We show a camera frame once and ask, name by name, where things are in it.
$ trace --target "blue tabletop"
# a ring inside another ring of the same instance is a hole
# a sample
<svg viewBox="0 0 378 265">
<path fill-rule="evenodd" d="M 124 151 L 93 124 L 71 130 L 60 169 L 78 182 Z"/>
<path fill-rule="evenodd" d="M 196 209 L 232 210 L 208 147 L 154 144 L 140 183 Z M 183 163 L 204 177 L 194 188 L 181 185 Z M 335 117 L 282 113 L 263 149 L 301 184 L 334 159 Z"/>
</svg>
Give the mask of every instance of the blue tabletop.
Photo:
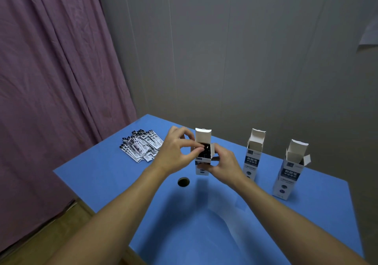
<svg viewBox="0 0 378 265">
<path fill-rule="evenodd" d="M 172 125 L 179 126 L 145 115 L 55 173 L 97 212 L 149 165 L 122 152 L 122 138 L 133 130 L 153 129 L 164 139 Z M 233 151 L 243 165 L 245 147 L 215 137 L 212 142 Z M 261 156 L 255 181 L 269 194 L 281 164 L 282 159 Z M 178 186 L 180 177 L 188 177 L 190 184 Z M 304 168 L 289 199 L 280 201 L 363 256 L 346 181 Z M 247 204 L 212 175 L 196 175 L 194 162 L 163 182 L 130 247 L 148 264 L 289 264 Z"/>
</svg>

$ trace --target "forearm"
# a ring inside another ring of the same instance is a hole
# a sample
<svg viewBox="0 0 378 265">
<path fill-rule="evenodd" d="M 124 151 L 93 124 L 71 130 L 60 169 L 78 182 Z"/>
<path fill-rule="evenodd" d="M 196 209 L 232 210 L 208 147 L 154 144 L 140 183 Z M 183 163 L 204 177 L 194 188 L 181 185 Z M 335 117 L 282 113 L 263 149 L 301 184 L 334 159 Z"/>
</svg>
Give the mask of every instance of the forearm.
<svg viewBox="0 0 378 265">
<path fill-rule="evenodd" d="M 250 179 L 240 178 L 233 187 L 292 264 L 366 264 L 354 251 Z"/>
<path fill-rule="evenodd" d="M 165 178 L 162 170 L 147 167 L 126 191 L 101 209 L 60 248 L 48 264 L 119 262 Z"/>
</svg>

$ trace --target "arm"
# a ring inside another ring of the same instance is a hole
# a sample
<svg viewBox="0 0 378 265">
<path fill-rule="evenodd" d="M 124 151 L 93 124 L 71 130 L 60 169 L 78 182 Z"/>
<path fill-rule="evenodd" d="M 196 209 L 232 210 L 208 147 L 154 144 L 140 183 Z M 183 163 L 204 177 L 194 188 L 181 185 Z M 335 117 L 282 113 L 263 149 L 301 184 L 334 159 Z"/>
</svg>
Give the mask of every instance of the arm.
<svg viewBox="0 0 378 265">
<path fill-rule="evenodd" d="M 292 264 L 367 264 L 343 243 L 283 205 L 247 178 L 233 152 L 218 144 L 215 144 L 215 152 L 219 155 L 219 164 L 201 167 L 230 186 L 245 200 Z"/>
<path fill-rule="evenodd" d="M 196 147 L 188 155 L 182 147 Z M 123 193 L 102 208 L 48 261 L 54 264 L 116 264 L 129 245 L 159 186 L 186 167 L 203 145 L 187 128 L 173 126 L 153 163 Z"/>
</svg>

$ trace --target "white box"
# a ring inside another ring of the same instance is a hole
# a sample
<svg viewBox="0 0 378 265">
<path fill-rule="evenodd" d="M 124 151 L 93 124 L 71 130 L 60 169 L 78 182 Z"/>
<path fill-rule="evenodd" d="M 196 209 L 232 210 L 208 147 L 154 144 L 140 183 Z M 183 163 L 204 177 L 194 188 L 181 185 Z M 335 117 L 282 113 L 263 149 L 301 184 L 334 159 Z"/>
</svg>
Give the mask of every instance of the white box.
<svg viewBox="0 0 378 265">
<path fill-rule="evenodd" d="M 273 186 L 274 196 L 287 200 L 303 168 L 311 162 L 310 156 L 305 156 L 308 145 L 308 143 L 291 140 Z"/>
<path fill-rule="evenodd" d="M 209 175 L 208 171 L 199 169 L 197 165 L 210 164 L 211 159 L 215 155 L 214 144 L 211 143 L 211 130 L 203 129 L 203 128 L 196 128 L 195 141 L 205 146 L 205 150 L 201 152 L 198 155 L 198 157 L 195 158 L 195 173 L 196 175 Z"/>
<path fill-rule="evenodd" d="M 251 137 L 248 140 L 247 152 L 245 154 L 243 172 L 250 179 L 254 180 L 260 162 L 262 147 L 264 145 L 265 131 L 252 129 Z"/>
</svg>

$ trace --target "wooden floor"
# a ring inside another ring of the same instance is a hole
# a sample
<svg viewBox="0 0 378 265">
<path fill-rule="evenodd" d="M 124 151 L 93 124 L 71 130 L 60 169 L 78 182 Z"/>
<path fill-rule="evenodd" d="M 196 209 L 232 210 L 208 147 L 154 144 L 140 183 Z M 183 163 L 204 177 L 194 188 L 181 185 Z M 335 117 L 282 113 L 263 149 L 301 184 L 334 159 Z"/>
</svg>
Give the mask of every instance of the wooden floor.
<svg viewBox="0 0 378 265">
<path fill-rule="evenodd" d="M 92 210 L 85 203 L 74 203 L 62 216 L 43 227 L 22 245 L 3 253 L 0 265 L 44 264 L 92 215 Z M 127 248 L 119 264 L 146 263 L 131 248 Z"/>
</svg>

